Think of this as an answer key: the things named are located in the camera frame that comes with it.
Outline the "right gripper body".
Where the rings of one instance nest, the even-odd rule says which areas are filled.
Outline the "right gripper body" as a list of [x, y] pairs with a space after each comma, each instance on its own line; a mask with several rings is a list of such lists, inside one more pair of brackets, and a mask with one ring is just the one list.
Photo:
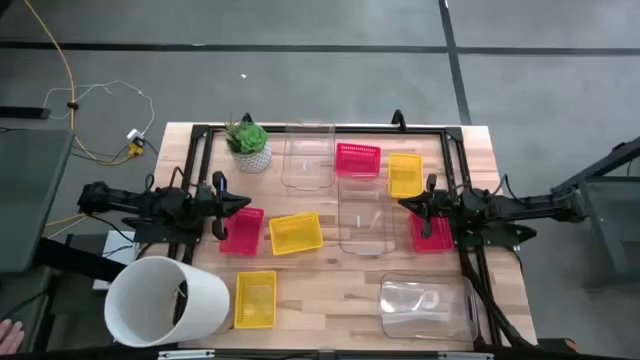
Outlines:
[[429, 174], [426, 189], [422, 193], [424, 207], [424, 225], [421, 235], [429, 238], [432, 235], [432, 218], [448, 217], [456, 207], [456, 197], [447, 190], [437, 190], [437, 175]]

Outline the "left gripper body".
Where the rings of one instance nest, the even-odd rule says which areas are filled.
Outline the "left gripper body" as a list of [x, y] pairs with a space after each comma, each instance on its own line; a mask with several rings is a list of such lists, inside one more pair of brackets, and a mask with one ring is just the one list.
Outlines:
[[227, 181], [221, 171], [212, 174], [212, 185], [200, 184], [197, 187], [197, 207], [203, 216], [212, 216], [212, 233], [218, 240], [226, 240], [228, 231], [224, 225], [226, 202], [228, 200]]

